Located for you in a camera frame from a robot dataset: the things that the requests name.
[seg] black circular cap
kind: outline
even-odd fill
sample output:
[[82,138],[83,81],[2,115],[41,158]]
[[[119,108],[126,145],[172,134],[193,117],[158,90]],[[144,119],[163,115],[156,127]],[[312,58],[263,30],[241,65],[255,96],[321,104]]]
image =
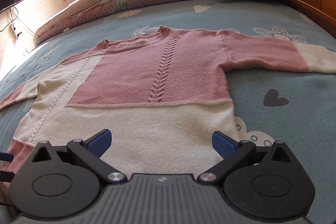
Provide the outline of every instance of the black circular cap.
[[256,177],[252,181],[253,189],[263,195],[269,197],[278,197],[287,194],[292,185],[291,183],[279,175],[262,175]]
[[42,196],[58,196],[68,191],[71,184],[71,179],[65,175],[48,174],[37,178],[33,183],[33,189]]

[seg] dark heart print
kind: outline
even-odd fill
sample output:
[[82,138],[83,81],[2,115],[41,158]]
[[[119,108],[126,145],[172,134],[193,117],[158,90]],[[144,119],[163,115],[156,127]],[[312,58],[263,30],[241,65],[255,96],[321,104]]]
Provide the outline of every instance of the dark heart print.
[[264,106],[284,106],[289,103],[286,98],[278,98],[279,92],[277,90],[267,91],[264,98]]

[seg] cable knit pattern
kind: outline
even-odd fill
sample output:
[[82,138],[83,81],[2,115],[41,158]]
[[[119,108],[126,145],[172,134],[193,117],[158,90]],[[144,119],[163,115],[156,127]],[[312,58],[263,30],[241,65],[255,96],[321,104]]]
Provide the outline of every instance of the cable knit pattern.
[[31,137],[29,138],[29,143],[32,143],[32,141],[34,140],[34,138],[36,137],[36,135],[39,133],[42,125],[44,124],[44,122],[46,121],[47,117],[49,116],[49,114],[51,113],[51,111],[54,109],[54,107],[56,106],[56,103],[58,102],[58,100],[62,97],[62,95],[64,94],[64,92],[68,89],[68,87],[71,85],[71,83],[75,80],[75,78],[77,77],[77,75],[84,69],[84,67],[86,66],[86,64],[90,61],[91,56],[87,57],[84,59],[84,62],[80,65],[80,67],[71,75],[71,77],[69,78],[69,80],[65,83],[65,85],[63,86],[63,88],[58,92],[58,94],[56,95],[55,99],[52,101],[48,111],[43,115],[41,121],[39,122],[37,128],[33,131],[33,133],[31,134]]
[[162,100],[166,80],[168,78],[170,63],[173,59],[175,44],[176,40],[168,41],[164,49],[162,60],[160,62],[159,69],[156,73],[153,87],[148,98],[148,102],[150,103],[159,103]]

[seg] blue gripper pad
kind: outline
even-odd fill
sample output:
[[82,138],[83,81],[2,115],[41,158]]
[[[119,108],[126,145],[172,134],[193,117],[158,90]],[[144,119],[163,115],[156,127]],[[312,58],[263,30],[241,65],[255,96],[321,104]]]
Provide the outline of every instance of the blue gripper pad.
[[104,129],[83,142],[83,146],[92,154],[100,158],[112,144],[112,133]]
[[225,159],[236,152],[239,148],[239,143],[221,133],[221,131],[215,131],[212,134],[212,147],[223,159]]

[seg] sweater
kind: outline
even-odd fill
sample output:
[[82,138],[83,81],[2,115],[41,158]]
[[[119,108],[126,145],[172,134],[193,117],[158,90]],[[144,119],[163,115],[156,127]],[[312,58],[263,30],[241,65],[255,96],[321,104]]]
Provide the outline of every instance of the sweater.
[[0,102],[0,110],[35,98],[8,149],[17,172],[34,145],[65,145],[111,130],[102,159],[132,173],[193,173],[221,161],[211,135],[241,138],[225,73],[260,67],[336,73],[324,47],[230,30],[176,30],[103,40],[36,75]]

